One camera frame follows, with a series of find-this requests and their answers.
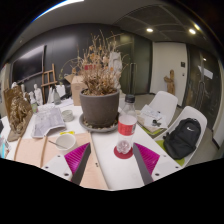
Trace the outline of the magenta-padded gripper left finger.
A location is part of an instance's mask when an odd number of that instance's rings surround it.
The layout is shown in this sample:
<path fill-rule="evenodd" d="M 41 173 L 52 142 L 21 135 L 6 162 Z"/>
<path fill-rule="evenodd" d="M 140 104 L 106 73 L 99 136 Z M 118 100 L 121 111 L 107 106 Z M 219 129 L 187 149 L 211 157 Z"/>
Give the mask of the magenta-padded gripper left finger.
<path fill-rule="evenodd" d="M 66 155 L 58 154 L 54 156 L 42 169 L 79 185 L 90 153 L 91 146 L 89 143 L 86 143 Z"/>

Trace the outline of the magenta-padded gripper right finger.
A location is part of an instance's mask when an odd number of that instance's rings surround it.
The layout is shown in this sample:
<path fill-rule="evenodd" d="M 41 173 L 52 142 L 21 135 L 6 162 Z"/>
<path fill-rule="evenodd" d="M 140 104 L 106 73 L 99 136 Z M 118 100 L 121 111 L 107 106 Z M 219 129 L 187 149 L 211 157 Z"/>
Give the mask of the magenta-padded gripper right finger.
<path fill-rule="evenodd" d="M 133 154 L 145 185 L 180 170 L 180 166 L 169 161 L 166 154 L 159 155 L 138 143 L 133 144 Z"/>

